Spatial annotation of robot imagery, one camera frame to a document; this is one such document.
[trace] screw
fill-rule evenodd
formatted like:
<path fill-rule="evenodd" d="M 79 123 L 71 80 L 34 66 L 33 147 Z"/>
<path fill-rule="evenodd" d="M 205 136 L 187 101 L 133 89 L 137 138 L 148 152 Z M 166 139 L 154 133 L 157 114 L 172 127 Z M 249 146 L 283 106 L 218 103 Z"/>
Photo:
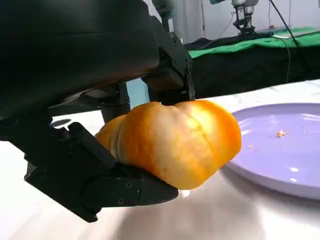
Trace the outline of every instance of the screw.
<path fill-rule="evenodd" d="M 124 201 L 124 199 L 123 199 L 123 198 L 119 198 L 119 200 L 118 200 L 118 204 L 119 204 L 119 205 L 124 204 L 124 202 L 125 202 L 125 201 Z"/>
<path fill-rule="evenodd" d="M 134 197 L 138 197 L 138 196 L 139 196 L 139 193 L 140 193 L 140 191 L 137 190 L 137 191 L 134 192 L 133 196 L 134 196 Z"/>

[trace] table surface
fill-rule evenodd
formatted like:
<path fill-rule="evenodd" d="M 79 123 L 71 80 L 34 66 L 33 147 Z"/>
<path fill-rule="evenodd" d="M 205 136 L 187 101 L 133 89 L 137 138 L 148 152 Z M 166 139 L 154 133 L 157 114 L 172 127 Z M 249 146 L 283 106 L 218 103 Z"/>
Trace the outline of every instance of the table surface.
<path fill-rule="evenodd" d="M 320 103 L 320 80 L 208 99 L 231 112 L 264 104 Z M 99 112 L 72 120 L 93 134 L 103 125 Z M 228 168 L 170 202 L 106 208 L 89 224 L 23 181 L 27 163 L 22 152 L 6 142 L 0 142 L 0 150 L 1 240 L 320 239 L 320 201 L 257 186 Z"/>

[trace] lavender plate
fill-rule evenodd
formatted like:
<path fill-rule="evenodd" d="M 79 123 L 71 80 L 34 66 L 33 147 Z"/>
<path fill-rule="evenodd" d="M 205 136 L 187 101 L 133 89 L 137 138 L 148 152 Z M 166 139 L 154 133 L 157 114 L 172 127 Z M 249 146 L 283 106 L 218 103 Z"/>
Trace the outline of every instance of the lavender plate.
<path fill-rule="evenodd" d="M 233 115 L 242 149 L 230 169 L 267 188 L 320 200 L 320 104 L 263 105 Z"/>

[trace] bread roll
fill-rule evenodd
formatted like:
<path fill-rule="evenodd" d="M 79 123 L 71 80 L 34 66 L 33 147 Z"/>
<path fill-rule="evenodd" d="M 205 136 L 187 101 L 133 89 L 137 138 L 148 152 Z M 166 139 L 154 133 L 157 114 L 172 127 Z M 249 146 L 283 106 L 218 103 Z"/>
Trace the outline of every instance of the bread roll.
<path fill-rule="evenodd" d="M 96 139 L 118 161 L 180 190 L 200 186 L 241 148 L 236 119 L 206 100 L 139 105 L 108 122 Z"/>

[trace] black cloth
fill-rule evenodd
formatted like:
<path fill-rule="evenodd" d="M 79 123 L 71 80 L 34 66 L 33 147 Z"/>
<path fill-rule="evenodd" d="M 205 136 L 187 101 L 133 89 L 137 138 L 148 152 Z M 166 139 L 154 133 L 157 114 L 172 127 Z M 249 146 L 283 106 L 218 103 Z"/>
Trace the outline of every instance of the black cloth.
<path fill-rule="evenodd" d="M 320 47 L 289 48 L 291 64 L 288 82 L 320 78 Z M 253 91 L 285 84 L 289 55 L 286 48 L 254 47 L 224 54 L 205 54 L 193 59 L 195 97 L 208 98 Z"/>

